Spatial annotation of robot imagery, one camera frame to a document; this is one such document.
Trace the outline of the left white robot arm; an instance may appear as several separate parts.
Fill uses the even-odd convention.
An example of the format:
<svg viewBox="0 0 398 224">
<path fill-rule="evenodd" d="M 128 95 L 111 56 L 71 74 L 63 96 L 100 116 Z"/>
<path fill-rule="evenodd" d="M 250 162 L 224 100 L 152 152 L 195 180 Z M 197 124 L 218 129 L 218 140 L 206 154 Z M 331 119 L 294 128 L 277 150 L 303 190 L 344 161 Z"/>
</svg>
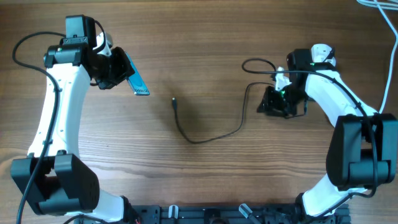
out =
<svg viewBox="0 0 398 224">
<path fill-rule="evenodd" d="M 140 223 L 129 200 L 102 190 L 80 159 L 78 132 L 89 87 L 143 85 L 130 56 L 105 33 L 97 34 L 99 26 L 92 17 L 68 16 L 60 43 L 48 48 L 39 127 L 27 157 L 12 162 L 11 177 L 22 193 L 21 206 L 37 215 L 67 216 L 75 223 Z"/>
</svg>

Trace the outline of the blue Galaxy smartphone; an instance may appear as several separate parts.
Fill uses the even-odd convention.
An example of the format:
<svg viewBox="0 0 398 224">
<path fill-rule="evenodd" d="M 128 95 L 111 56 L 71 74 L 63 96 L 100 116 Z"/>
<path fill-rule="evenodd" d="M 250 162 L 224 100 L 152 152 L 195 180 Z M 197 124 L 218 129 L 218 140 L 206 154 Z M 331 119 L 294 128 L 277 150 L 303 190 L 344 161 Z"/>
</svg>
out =
<svg viewBox="0 0 398 224">
<path fill-rule="evenodd" d="M 129 86 L 131 87 L 132 91 L 134 92 L 134 94 L 136 96 L 149 96 L 150 91 L 149 91 L 147 85 L 144 83 L 136 66 L 134 65 L 132 58 L 130 57 L 130 55 L 127 52 L 125 52 L 125 54 L 126 54 L 127 58 L 129 59 L 132 69 L 134 70 L 134 73 L 127 78 L 127 82 L 129 84 Z"/>
</svg>

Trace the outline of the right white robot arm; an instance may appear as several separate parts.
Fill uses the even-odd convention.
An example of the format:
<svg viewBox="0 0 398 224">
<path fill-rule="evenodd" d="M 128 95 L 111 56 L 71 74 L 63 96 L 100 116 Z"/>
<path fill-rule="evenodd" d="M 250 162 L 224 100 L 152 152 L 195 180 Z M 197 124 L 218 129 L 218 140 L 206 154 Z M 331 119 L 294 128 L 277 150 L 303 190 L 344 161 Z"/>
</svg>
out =
<svg viewBox="0 0 398 224">
<path fill-rule="evenodd" d="M 299 103 L 313 100 L 334 127 L 326 174 L 297 197 L 292 221 L 335 218 L 349 199 L 372 197 L 394 180 L 397 118 L 368 106 L 343 83 L 332 52 L 295 49 L 287 55 L 287 68 L 274 67 L 270 75 L 274 85 L 266 88 L 257 112 L 294 118 Z"/>
</svg>

